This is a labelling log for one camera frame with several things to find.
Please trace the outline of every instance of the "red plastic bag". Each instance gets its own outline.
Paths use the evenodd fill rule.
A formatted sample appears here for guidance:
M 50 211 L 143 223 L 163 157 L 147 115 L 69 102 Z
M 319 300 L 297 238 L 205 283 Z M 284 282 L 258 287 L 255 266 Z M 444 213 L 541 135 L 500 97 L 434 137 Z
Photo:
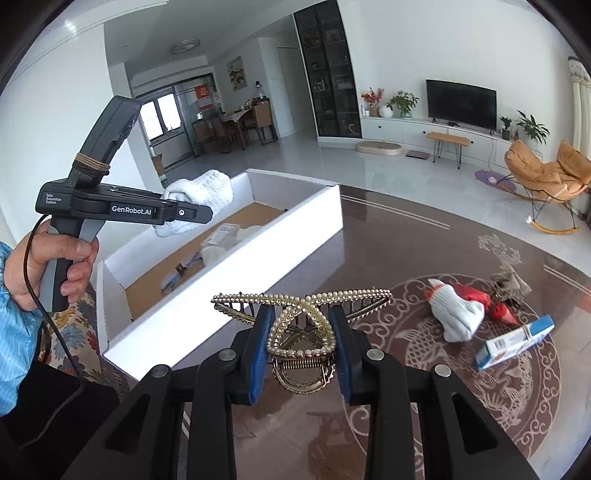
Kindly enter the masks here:
M 477 290 L 472 287 L 466 287 L 459 283 L 452 283 L 457 296 L 463 300 L 476 300 L 484 305 L 485 311 L 491 308 L 491 296 L 488 293 Z
M 489 312 L 489 316 L 496 322 L 501 322 L 506 325 L 518 325 L 513 313 L 511 313 L 507 305 L 502 302 L 493 305 Z

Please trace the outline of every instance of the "open cardboard box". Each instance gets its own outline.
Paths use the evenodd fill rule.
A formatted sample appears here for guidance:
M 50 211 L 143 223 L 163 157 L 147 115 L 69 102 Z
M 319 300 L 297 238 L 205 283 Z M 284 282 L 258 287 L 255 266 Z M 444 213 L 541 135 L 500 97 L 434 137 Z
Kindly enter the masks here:
M 178 363 L 231 320 L 214 310 L 214 295 L 267 291 L 343 228 L 333 182 L 263 170 L 231 182 L 233 202 L 207 225 L 168 238 L 147 229 L 99 264 L 100 352 L 137 380 Z M 263 227 L 163 296 L 163 277 L 220 223 Z

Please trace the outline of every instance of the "doorway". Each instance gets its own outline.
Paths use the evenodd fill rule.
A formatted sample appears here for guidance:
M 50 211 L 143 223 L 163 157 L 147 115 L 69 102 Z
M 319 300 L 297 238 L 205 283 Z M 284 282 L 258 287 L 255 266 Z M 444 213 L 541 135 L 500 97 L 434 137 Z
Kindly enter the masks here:
M 294 47 L 277 47 L 277 52 L 290 103 L 294 132 L 314 128 L 314 112 L 300 51 Z

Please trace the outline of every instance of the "power cord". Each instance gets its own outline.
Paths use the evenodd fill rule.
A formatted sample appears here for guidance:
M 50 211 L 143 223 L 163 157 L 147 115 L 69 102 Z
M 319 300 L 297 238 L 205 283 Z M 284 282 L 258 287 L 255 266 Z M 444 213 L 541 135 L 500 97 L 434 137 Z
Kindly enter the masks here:
M 33 237 L 35 236 L 35 232 L 37 231 L 37 229 L 41 225 L 42 221 L 45 220 L 46 217 L 47 217 L 47 215 L 43 215 L 41 218 L 39 218 L 39 220 L 35 224 L 35 227 L 33 228 L 33 231 L 31 232 L 31 235 L 29 236 L 29 240 L 27 241 L 27 248 L 25 249 L 25 260 L 24 260 L 24 264 L 22 266 L 22 269 L 23 269 L 22 270 L 22 274 L 23 274 L 23 277 L 25 279 L 25 285 L 27 286 L 27 290 L 29 291 L 29 295 L 31 296 L 31 298 L 35 302 L 35 305 L 37 305 L 37 308 L 39 309 L 39 311 L 41 312 L 41 314 L 43 315 L 43 321 L 47 325 L 49 325 L 51 327 L 51 329 L 53 330 L 53 332 L 56 334 L 56 337 L 57 337 L 58 341 L 60 342 L 61 347 L 64 349 L 64 351 L 66 353 L 66 356 L 68 357 L 68 360 L 70 361 L 70 363 L 72 365 L 72 368 L 74 369 L 74 372 L 76 372 L 76 376 L 80 380 L 80 385 L 78 386 L 78 389 L 72 395 L 70 395 L 67 399 L 65 399 L 53 411 L 53 413 L 49 417 L 49 420 L 47 420 L 47 423 L 45 424 L 45 426 L 43 427 L 43 429 L 39 432 L 39 434 L 36 437 L 32 438 L 31 440 L 28 440 L 25 443 L 23 443 L 18 448 L 21 451 L 24 448 L 28 447 L 29 445 L 32 445 L 33 443 L 35 443 L 36 441 L 38 441 L 41 437 L 43 437 L 43 435 L 45 434 L 45 432 L 47 431 L 47 429 L 50 427 L 51 422 L 56 418 L 57 414 L 66 405 L 68 405 L 68 403 L 70 403 L 78 395 L 80 395 L 82 393 L 82 391 L 84 390 L 84 378 L 82 377 L 82 373 L 80 372 L 80 369 L 78 368 L 78 365 L 74 362 L 74 359 L 72 358 L 72 354 L 68 350 L 68 347 L 67 347 L 67 345 L 66 345 L 63 337 L 61 336 L 60 331 L 57 329 L 55 323 L 53 323 L 53 320 L 51 319 L 51 316 L 46 312 L 45 308 L 43 308 L 43 305 L 39 301 L 39 297 L 37 297 L 37 295 L 35 294 L 35 291 L 33 290 L 33 287 L 31 287 L 31 282 L 29 281 L 29 274 L 28 274 L 28 271 L 27 271 L 27 265 L 28 265 L 28 260 L 29 260 L 29 253 L 31 252 L 31 246 L 33 244 Z

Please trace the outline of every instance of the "purple round rug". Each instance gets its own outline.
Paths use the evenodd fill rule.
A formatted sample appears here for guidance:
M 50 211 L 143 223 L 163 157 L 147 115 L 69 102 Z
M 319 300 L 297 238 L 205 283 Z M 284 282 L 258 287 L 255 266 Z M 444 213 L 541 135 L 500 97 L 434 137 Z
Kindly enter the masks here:
M 480 180 L 482 183 L 486 183 L 489 187 L 494 187 L 496 189 L 502 190 L 502 188 L 499 187 L 499 184 L 497 183 L 500 179 L 505 177 L 501 173 L 497 173 L 495 171 L 489 171 L 489 170 L 478 170 L 474 174 L 474 176 L 476 177 L 477 180 Z M 510 180 L 503 180 L 501 183 L 504 187 L 506 187 L 507 189 L 509 189 L 512 192 L 516 191 L 516 189 L 517 189 L 515 184 Z

